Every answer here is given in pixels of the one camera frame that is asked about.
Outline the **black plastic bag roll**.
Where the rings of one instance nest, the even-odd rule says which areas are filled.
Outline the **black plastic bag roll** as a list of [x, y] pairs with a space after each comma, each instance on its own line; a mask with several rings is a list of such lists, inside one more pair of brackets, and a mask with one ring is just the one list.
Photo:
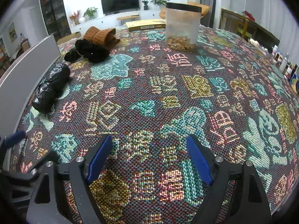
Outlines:
[[70, 68], [64, 63], [58, 63], [50, 71], [46, 80], [38, 85], [36, 95], [31, 104], [38, 112], [51, 112], [55, 99], [58, 98], [70, 79]]

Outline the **black fuzzy cloth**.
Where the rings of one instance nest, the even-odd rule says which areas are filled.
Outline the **black fuzzy cloth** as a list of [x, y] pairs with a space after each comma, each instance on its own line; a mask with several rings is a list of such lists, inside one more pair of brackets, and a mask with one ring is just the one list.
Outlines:
[[78, 39], [75, 47], [64, 56], [66, 62], [76, 62], [83, 57], [91, 63], [103, 62], [110, 55], [110, 51], [103, 46], [91, 43], [86, 39]]

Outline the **red flower vase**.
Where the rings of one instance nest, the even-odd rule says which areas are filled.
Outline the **red flower vase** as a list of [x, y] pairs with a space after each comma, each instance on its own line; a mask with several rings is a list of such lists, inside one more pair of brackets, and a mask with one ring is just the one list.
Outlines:
[[80, 16], [80, 10], [77, 10], [77, 12], [73, 12], [69, 18], [74, 22], [75, 25], [79, 25], [79, 16]]

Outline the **brown knitted cloth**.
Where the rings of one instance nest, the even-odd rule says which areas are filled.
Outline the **brown knitted cloth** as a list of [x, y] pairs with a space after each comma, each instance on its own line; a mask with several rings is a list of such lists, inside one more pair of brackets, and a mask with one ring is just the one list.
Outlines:
[[120, 39], [116, 38], [116, 29], [109, 28], [100, 30], [94, 26], [90, 27], [84, 34], [84, 39], [88, 40], [94, 45], [103, 46], [109, 51], [116, 47]]

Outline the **dark bookshelf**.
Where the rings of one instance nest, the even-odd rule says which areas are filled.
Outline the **dark bookshelf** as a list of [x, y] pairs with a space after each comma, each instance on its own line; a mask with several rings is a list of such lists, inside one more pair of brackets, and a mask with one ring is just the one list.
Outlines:
[[63, 0], [40, 0], [46, 30], [53, 35], [55, 41], [70, 35], [70, 26]]

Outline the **green potted plant left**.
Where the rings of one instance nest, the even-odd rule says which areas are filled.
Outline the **green potted plant left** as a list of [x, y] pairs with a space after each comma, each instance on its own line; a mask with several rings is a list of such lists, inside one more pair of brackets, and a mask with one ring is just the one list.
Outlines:
[[92, 20], [96, 17], [97, 14], [97, 8], [96, 7], [89, 7], [87, 10], [84, 12], [84, 17], [88, 20]]

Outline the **green potted plant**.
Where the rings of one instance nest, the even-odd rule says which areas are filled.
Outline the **green potted plant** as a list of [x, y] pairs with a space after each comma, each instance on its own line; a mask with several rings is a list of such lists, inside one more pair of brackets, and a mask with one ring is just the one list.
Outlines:
[[84, 12], [84, 17], [88, 20], [92, 20], [96, 17], [97, 14], [97, 8], [96, 7], [89, 7], [87, 10]]
[[153, 3], [155, 6], [159, 6], [159, 8], [162, 10], [165, 8], [166, 3], [168, 3], [170, 0], [150, 0], [151, 3]]

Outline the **white tv cabinet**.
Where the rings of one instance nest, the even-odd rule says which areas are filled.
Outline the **white tv cabinet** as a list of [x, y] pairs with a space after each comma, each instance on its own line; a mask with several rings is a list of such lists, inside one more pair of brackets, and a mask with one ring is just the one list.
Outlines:
[[160, 10], [147, 10], [147, 11], [133, 11], [133, 12], [124, 12], [124, 13], [117, 13], [113, 15], [107, 15], [103, 17], [97, 17], [95, 19], [86, 21], [79, 25], [74, 25], [70, 28], [71, 33], [80, 32], [82, 35], [86, 33], [86, 31], [94, 26], [100, 30], [113, 28], [117, 26], [121, 26], [121, 23], [117, 21], [117, 17], [125, 17], [130, 15], [140, 15], [140, 18], [135, 19], [137, 20], [147, 20], [147, 19], [156, 19], [159, 18]]

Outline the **dark wooden side cabinet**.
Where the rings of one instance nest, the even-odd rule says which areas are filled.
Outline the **dark wooden side cabinet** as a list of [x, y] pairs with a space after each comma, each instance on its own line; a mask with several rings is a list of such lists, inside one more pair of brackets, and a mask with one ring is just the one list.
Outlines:
[[230, 10], [221, 9], [219, 29], [239, 35], [246, 41], [253, 39], [264, 48], [279, 46], [280, 40], [255, 21]]

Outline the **black television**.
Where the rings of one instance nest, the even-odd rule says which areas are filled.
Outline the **black television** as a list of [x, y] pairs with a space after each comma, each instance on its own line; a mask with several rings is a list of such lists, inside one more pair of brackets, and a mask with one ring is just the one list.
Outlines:
[[103, 14], [139, 9], [139, 0], [101, 0]]

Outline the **small wooden bench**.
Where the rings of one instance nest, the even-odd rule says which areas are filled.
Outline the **small wooden bench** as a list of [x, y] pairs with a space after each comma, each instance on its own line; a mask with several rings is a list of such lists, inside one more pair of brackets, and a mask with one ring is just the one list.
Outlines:
[[140, 18], [140, 15], [130, 15], [125, 17], [117, 17], [117, 21], [121, 23], [121, 25], [124, 25], [126, 21], [135, 21], [135, 19]]

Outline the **clear plastic jar black lid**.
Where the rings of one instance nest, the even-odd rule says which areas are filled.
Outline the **clear plastic jar black lid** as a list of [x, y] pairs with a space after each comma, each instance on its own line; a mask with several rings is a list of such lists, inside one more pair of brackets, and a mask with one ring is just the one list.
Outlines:
[[191, 52], [195, 49], [202, 8], [189, 4], [166, 3], [165, 44], [167, 47]]

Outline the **flat cardboard box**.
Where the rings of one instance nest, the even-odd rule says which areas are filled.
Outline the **flat cardboard box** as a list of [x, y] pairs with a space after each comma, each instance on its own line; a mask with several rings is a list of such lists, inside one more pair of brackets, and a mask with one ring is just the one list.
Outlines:
[[166, 27], [166, 21], [163, 19], [147, 19], [126, 22], [129, 32], [148, 29], [161, 29]]

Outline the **small dark potted plant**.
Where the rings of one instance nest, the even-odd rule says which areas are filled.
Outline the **small dark potted plant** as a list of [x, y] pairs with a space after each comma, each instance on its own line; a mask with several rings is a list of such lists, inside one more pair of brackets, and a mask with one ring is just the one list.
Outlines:
[[143, 0], [142, 3], [143, 3], [143, 10], [147, 11], [149, 9], [148, 7], [149, 2], [147, 0]]

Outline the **green potted plant right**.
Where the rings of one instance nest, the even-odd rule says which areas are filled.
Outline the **green potted plant right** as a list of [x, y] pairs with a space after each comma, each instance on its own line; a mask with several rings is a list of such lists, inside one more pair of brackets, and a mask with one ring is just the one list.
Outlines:
[[165, 8], [166, 3], [168, 3], [170, 0], [150, 0], [151, 3], [153, 3], [155, 6], [159, 6], [159, 8], [162, 10]]

